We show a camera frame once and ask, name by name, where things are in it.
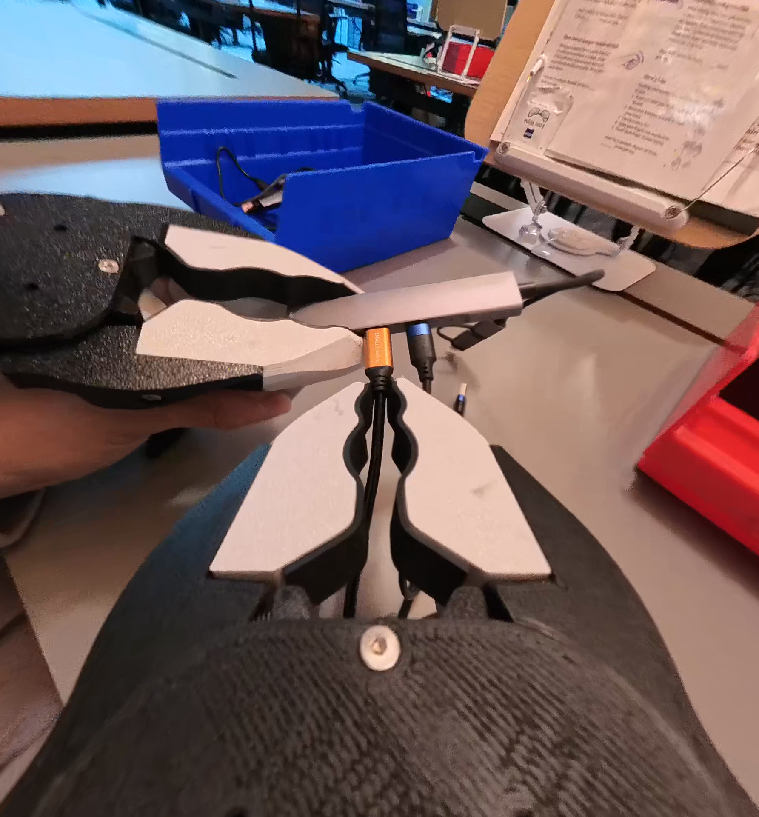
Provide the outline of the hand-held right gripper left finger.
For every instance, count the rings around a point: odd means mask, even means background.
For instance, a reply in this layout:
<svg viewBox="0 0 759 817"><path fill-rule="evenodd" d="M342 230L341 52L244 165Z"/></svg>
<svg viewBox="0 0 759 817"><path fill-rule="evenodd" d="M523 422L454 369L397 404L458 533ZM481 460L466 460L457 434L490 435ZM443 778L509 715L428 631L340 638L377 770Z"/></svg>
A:
<svg viewBox="0 0 759 817"><path fill-rule="evenodd" d="M216 552L217 580L299 587L313 604L340 592L367 557L371 388L352 383L272 442Z"/></svg>

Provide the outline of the long pale table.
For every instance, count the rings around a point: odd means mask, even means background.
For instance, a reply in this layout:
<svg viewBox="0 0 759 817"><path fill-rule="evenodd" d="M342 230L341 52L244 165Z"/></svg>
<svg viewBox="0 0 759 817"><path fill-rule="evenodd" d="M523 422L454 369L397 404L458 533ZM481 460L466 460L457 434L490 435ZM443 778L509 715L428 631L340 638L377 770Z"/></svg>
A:
<svg viewBox="0 0 759 817"><path fill-rule="evenodd" d="M111 6L0 1L0 128L153 123L159 99L336 96Z"/></svg>

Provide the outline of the blue storage bin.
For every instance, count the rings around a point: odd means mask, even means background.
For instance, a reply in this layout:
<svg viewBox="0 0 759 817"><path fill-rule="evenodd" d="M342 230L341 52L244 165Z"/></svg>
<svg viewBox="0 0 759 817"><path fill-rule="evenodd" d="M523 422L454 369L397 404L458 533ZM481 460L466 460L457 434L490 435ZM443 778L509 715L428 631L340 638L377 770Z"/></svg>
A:
<svg viewBox="0 0 759 817"><path fill-rule="evenodd" d="M168 189L344 273L445 240L488 148L374 103L159 100Z"/></svg>

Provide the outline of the grey usb hub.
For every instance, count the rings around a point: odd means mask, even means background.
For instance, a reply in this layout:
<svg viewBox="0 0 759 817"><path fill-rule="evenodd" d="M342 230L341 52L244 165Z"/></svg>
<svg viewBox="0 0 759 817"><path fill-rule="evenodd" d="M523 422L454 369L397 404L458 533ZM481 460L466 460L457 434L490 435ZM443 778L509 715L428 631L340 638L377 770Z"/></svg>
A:
<svg viewBox="0 0 759 817"><path fill-rule="evenodd" d="M340 327L355 333L386 328L404 331L410 324L433 328L517 316L523 299L511 272L365 292L322 301L291 313L294 322L316 329Z"/></svg>

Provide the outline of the document stand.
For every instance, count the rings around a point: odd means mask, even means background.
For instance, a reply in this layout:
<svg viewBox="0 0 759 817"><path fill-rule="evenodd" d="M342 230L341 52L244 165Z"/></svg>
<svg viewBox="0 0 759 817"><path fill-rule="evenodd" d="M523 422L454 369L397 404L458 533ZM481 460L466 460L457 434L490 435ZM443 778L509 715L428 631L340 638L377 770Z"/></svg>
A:
<svg viewBox="0 0 759 817"><path fill-rule="evenodd" d="M533 210L497 230L548 258L540 190L695 249L759 238L759 2L518 2L467 134Z"/></svg>

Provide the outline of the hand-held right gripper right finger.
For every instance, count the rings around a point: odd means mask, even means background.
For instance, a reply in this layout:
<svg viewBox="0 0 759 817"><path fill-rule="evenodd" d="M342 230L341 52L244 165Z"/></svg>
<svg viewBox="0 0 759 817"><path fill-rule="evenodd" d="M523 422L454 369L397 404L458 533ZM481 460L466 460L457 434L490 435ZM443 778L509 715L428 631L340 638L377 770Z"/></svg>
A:
<svg viewBox="0 0 759 817"><path fill-rule="evenodd" d="M399 471L390 546L405 580L446 604L460 587L552 576L491 446L472 425L403 377L388 395L388 422Z"/></svg>

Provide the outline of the background wooden table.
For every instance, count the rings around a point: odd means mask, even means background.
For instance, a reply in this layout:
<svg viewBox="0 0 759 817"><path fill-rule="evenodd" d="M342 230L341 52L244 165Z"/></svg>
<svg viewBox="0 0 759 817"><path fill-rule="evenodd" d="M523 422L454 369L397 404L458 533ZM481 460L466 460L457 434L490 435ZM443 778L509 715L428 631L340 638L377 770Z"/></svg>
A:
<svg viewBox="0 0 759 817"><path fill-rule="evenodd" d="M462 126L478 80L440 72L420 56L349 51L348 60L369 69L369 87L380 104L399 113L415 110Z"/></svg>

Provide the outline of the person's left hand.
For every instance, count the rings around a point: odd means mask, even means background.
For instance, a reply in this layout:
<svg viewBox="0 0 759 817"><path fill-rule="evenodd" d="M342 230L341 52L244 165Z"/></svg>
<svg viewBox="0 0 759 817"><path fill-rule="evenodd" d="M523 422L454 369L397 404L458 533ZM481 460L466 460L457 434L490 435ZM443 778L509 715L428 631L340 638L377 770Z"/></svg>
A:
<svg viewBox="0 0 759 817"><path fill-rule="evenodd" d="M0 499L92 474L154 434L235 431L286 414L291 405L281 392L216 391L160 407L108 409L61 391L18 389L0 377Z"/></svg>

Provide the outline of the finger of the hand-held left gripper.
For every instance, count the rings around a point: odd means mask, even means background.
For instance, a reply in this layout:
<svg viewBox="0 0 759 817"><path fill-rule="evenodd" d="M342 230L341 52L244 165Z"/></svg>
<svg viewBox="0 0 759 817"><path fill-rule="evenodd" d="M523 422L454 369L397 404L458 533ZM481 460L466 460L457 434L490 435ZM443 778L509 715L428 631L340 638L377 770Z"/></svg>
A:
<svg viewBox="0 0 759 817"><path fill-rule="evenodd" d="M129 270L171 314L293 314L364 291L344 276L275 243L166 225L134 240Z"/></svg>
<svg viewBox="0 0 759 817"><path fill-rule="evenodd" d="M361 370L363 340L341 327L289 318L260 320L204 301L182 300L145 321L136 352L146 356L254 367L263 390L297 391Z"/></svg>

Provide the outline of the black office chair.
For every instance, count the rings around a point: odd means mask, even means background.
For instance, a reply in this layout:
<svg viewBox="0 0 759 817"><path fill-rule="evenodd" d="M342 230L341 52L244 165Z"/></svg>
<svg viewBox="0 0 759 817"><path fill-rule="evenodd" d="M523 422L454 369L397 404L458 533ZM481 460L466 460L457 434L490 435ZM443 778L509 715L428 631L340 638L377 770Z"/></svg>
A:
<svg viewBox="0 0 759 817"><path fill-rule="evenodd" d="M334 57L348 47L334 39L335 23L328 2L249 1L252 60L282 74L321 87L333 87L341 98L346 84L334 76Z"/></svg>

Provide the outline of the red box with white frame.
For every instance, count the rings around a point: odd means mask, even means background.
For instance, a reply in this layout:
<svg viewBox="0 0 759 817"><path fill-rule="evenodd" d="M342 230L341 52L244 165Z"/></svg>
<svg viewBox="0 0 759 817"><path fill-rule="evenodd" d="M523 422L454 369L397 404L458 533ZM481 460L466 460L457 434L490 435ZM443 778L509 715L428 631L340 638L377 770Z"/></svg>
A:
<svg viewBox="0 0 759 817"><path fill-rule="evenodd" d="M452 25L440 46L436 71L463 83L479 83L495 54L495 47L481 37L481 30Z"/></svg>

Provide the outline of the instruction paper sheet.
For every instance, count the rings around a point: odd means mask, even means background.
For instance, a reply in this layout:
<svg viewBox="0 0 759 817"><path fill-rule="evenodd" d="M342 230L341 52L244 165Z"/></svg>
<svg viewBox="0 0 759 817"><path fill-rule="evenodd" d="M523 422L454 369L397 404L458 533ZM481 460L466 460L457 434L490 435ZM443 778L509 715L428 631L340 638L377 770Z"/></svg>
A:
<svg viewBox="0 0 759 817"><path fill-rule="evenodd" d="M759 1L554 2L491 143L759 219Z"/></svg>

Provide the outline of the red storage bin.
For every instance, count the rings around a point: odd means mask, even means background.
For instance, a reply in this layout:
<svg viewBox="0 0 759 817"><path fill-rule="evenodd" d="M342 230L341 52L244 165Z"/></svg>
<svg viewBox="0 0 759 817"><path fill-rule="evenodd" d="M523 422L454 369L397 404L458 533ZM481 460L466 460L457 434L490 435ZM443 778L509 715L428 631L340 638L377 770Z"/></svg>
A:
<svg viewBox="0 0 759 817"><path fill-rule="evenodd" d="M759 557L759 303L706 361L636 468Z"/></svg>

